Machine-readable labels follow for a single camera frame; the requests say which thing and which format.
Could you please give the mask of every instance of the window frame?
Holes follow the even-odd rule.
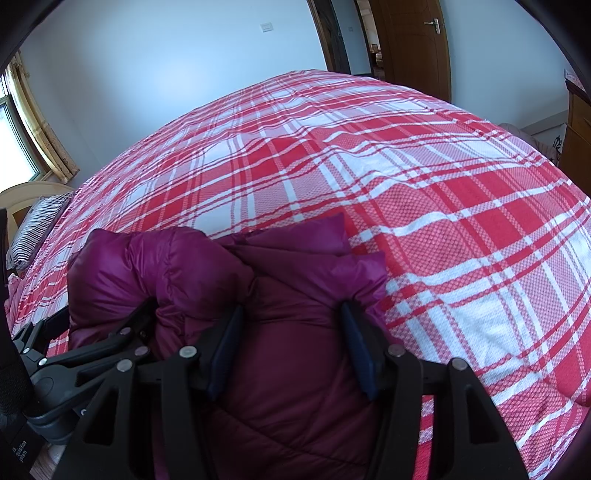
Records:
[[[17,135],[17,140],[20,142],[21,147],[27,152],[30,159],[34,163],[34,166],[39,171],[36,175],[33,175],[32,178],[29,179],[29,181],[43,179],[46,175],[48,175],[48,173],[50,173],[51,170],[47,163],[43,160],[43,157],[41,156],[39,149],[37,148],[35,142],[33,142],[33,139],[29,135],[29,132],[27,131],[22,121],[22,118],[18,113],[17,106],[14,103],[14,98],[12,98],[12,95],[10,93],[0,98],[0,108],[3,106],[6,108],[7,114],[10,117],[10,120],[12,121],[14,129],[16,130],[15,133]]]

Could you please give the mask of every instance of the curtain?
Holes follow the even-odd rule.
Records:
[[[60,182],[68,183],[80,168],[41,114],[29,88],[28,77],[29,74],[24,69],[21,54],[18,52],[6,70],[8,90],[41,156]]]

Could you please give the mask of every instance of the wooden cabinet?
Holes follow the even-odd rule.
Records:
[[[559,168],[591,196],[591,100],[574,83],[566,81],[570,93],[569,124]]]

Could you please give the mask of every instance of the red and white blanket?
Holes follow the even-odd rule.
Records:
[[[466,358],[542,478],[590,404],[589,198],[523,141],[409,88],[295,72],[166,125],[79,189],[15,329],[67,303],[66,262],[95,228],[216,237],[337,212],[354,251],[386,253],[393,334],[421,358]]]

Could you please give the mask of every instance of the puffer jacket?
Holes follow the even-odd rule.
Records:
[[[150,347],[164,359],[240,303],[232,373],[202,412],[220,480],[362,479],[380,412],[358,386],[337,312],[353,299],[383,326],[385,282],[383,253],[352,254],[342,215],[215,241],[190,228],[95,230],[70,260],[70,349],[155,297]],[[166,479],[158,449],[155,466]]]

